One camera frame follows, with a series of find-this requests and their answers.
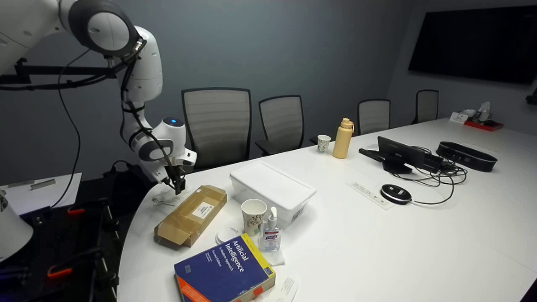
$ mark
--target gray wall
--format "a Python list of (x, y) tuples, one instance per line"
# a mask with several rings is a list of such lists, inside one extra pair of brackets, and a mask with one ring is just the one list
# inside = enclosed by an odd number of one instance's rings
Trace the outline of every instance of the gray wall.
[(416, 90), (429, 87), (439, 90), (439, 115), (449, 115), (453, 110), (466, 107), (479, 107), (481, 102), (490, 100), (493, 118), (505, 122), (510, 129), (537, 134), (537, 105), (528, 105), (525, 102), (525, 95), (533, 92), (535, 83), (511, 85), (456, 77), (419, 75), (407, 73), (406, 70), (426, 11), (535, 3), (535, 0), (416, 0), (387, 90), (387, 95), (394, 100), (394, 122), (407, 123), (414, 115)]
[[(261, 135), (256, 100), (268, 95), (302, 93), (307, 132), (333, 132), (342, 115), (355, 117), (357, 98), (384, 97), (412, 0), (129, 0), (120, 6), (159, 41), (164, 88), (147, 103), (151, 123), (181, 115), (181, 88), (246, 87), (255, 139)], [(80, 51), (73, 38), (55, 35), (26, 56), (62, 65)], [(104, 61), (92, 53), (83, 63)], [(68, 172), (75, 135), (57, 92), (0, 92), (0, 98), (0, 181)], [(115, 159), (132, 160), (117, 134), (115, 80), (65, 90), (65, 102), (82, 134), (77, 170), (83, 177), (100, 175)]]

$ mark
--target chair backrest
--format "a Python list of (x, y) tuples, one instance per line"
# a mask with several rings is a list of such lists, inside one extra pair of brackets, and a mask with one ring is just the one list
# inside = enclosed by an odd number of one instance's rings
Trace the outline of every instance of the chair backrest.
[(357, 102), (357, 132), (389, 129), (389, 98), (364, 98)]
[(198, 152), (196, 169), (248, 159), (248, 88), (186, 88), (182, 110), (191, 145)]
[(278, 150), (302, 145), (303, 112), (300, 95), (276, 95), (261, 98), (258, 112), (266, 140)]
[(437, 90), (422, 88), (416, 92), (416, 118), (414, 122), (437, 118)]

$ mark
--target beige bottle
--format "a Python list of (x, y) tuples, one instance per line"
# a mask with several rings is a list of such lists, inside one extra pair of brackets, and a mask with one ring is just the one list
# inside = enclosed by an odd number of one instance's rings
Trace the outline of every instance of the beige bottle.
[(349, 152), (350, 137), (354, 132), (354, 122), (349, 117), (342, 117), (335, 134), (335, 144), (332, 155), (344, 159)]

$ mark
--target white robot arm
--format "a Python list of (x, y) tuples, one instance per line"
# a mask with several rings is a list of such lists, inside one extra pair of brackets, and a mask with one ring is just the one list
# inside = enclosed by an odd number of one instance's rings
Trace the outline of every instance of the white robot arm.
[(186, 130), (174, 117), (154, 129), (144, 117), (144, 103), (159, 95), (162, 70), (151, 31), (134, 26), (112, 3), (102, 0), (1, 0), (0, 73), (5, 73), (38, 40), (70, 31), (82, 45), (105, 55), (114, 65), (122, 95), (122, 139), (129, 144), (151, 181), (167, 181), (176, 192), (184, 187), (181, 162), (194, 162), (184, 147)]

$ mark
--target white container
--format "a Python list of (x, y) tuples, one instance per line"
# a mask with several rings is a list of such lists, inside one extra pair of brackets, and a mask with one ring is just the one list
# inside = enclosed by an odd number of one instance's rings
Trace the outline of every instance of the white container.
[(270, 164), (250, 164), (231, 170), (229, 175), (234, 199), (241, 202), (250, 197), (260, 197), (268, 207), (276, 206), (281, 228), (291, 222), (307, 204), (307, 199), (315, 194), (312, 186)]

